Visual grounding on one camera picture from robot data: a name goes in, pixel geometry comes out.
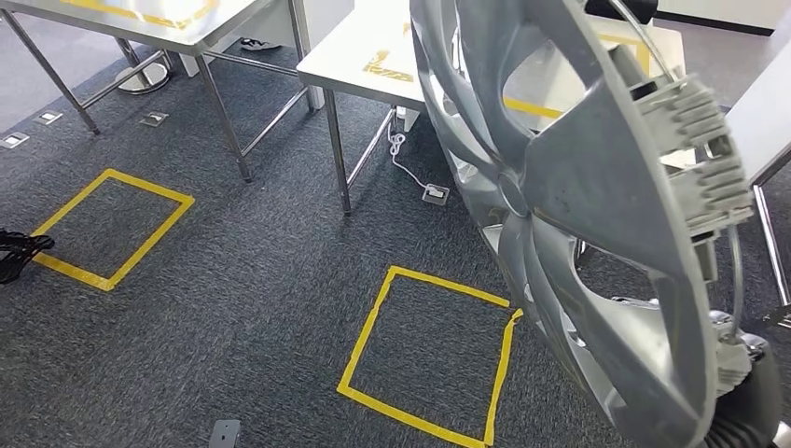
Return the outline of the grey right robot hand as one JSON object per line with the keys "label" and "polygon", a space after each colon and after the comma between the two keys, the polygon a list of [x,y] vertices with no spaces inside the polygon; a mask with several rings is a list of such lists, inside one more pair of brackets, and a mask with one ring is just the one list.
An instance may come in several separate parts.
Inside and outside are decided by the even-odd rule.
{"label": "grey right robot hand", "polygon": [[655,302],[598,298],[583,332],[608,383],[598,400],[643,447],[763,447],[781,420],[778,369],[762,339],[730,335],[699,291]]}

